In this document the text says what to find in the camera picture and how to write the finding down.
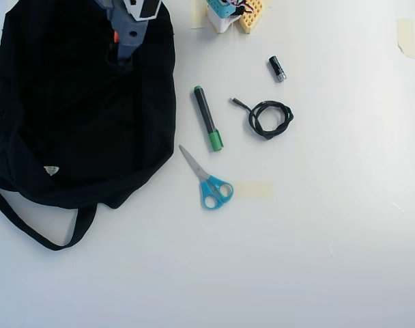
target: blue toy part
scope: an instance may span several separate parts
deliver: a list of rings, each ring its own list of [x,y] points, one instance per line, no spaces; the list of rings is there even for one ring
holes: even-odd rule
[[[230,188],[230,195],[224,195],[221,192],[221,187],[227,186]],[[233,196],[233,187],[231,184],[221,181],[213,176],[209,177],[209,180],[203,181],[201,183],[201,196],[203,205],[208,210],[218,210],[219,208],[223,207],[225,203],[227,203]],[[208,198],[212,198],[215,201],[215,205],[213,207],[209,207],[207,204]]]
[[[216,12],[220,18],[227,18],[236,11],[234,5],[224,5],[220,0],[206,0],[209,6]]]

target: masking tape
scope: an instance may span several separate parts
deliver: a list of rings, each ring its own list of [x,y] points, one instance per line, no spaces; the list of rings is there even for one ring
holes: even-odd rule
[[[273,182],[234,182],[233,197],[243,200],[271,200],[274,198]]]
[[[190,0],[190,28],[200,29],[208,25],[206,0]]]
[[[397,42],[400,51],[409,58],[415,59],[415,33],[413,19],[397,19]]]

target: black backpack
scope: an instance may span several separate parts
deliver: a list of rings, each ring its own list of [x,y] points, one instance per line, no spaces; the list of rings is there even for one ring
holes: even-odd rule
[[[165,6],[132,60],[112,62],[114,31],[94,0],[20,0],[0,46],[0,188],[78,209],[58,246],[0,194],[1,212],[43,246],[77,244],[98,203],[118,208],[171,157],[175,51]]]

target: scissors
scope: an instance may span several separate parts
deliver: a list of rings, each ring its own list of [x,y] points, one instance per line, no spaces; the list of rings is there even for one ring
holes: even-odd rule
[[[223,207],[233,196],[233,186],[206,173],[183,146],[179,146],[179,148],[189,165],[199,177],[203,205],[208,210],[218,210],[220,207]],[[211,202],[212,200],[214,201],[214,205],[210,206],[208,201]]]

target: white surface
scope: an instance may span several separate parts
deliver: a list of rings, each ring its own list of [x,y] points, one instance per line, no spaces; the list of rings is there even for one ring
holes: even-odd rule
[[[415,328],[415,60],[396,34],[415,0],[273,0],[249,36],[189,29],[188,2],[167,5],[175,144],[219,178],[272,181],[275,198],[207,212],[177,149],[119,210],[101,206],[73,249],[46,251],[0,214],[0,328]],[[220,154],[189,96],[198,84]],[[296,119],[262,141],[231,96],[284,101]],[[65,241],[74,213],[3,194]]]

